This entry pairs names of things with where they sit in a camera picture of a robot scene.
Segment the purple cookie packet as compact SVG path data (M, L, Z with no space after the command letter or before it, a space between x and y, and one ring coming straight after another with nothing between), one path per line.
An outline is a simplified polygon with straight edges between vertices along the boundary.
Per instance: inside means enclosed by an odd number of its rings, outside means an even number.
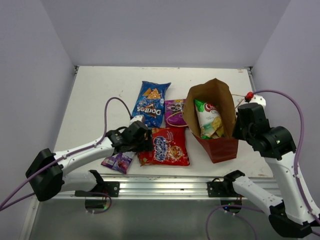
M132 151L121 152L111 157L105 158L101 162L101 165L126 175L135 155L136 153Z

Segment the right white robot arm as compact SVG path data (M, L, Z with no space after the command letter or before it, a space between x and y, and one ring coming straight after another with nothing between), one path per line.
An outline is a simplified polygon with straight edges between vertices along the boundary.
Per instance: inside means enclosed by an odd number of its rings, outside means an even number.
M281 196L277 197L235 170L223 178L227 196L244 196L268 216L272 228L284 238L302 239L319 225L320 209L314 203L302 174L295 172L298 154L291 133L271 127L262 105L247 103L238 108L233 136L246 141L270 167Z

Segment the green Chubby cassava chips bag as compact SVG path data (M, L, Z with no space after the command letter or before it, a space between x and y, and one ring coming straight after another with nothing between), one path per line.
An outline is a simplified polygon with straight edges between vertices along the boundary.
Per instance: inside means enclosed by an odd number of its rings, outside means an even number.
M217 139L225 136L223 122L216 107L208 102L194 100L201 139Z

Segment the blue Doritos chips bag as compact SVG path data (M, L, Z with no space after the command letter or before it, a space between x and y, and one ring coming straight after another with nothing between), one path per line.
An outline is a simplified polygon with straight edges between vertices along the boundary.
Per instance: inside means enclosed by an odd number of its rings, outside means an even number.
M165 113L165 95L171 83L142 81L132 117L143 115L149 128L160 128Z

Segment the red brown paper bag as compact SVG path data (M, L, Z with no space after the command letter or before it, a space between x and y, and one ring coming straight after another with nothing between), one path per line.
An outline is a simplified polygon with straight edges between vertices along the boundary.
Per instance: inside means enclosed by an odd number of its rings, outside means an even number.
M177 112L212 163L237 157L239 141L232 137L236 107L225 82L214 78L191 87Z

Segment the purple grape candy bag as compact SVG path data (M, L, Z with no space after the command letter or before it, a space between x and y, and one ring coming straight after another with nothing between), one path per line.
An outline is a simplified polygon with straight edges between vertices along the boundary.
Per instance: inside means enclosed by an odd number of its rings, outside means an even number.
M184 128L188 125L183 118L183 110L185 105L185 99L166 100L165 103L165 127L171 128Z

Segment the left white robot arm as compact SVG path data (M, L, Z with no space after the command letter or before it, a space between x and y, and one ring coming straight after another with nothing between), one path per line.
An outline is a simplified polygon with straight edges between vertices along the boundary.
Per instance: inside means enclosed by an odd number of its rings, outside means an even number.
M43 149L25 175L40 202L68 191L96 197L107 192L101 175L96 170L78 173L76 169L119 153L148 152L152 148L152 130L137 120L129 126L109 130L100 139L79 147L58 152Z

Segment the red snack bag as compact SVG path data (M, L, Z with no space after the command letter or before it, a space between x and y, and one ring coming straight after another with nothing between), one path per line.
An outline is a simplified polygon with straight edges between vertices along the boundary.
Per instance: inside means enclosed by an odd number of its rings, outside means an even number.
M184 128L152 128L151 133L152 150L138 154L141 166L165 165L186 167L190 165Z

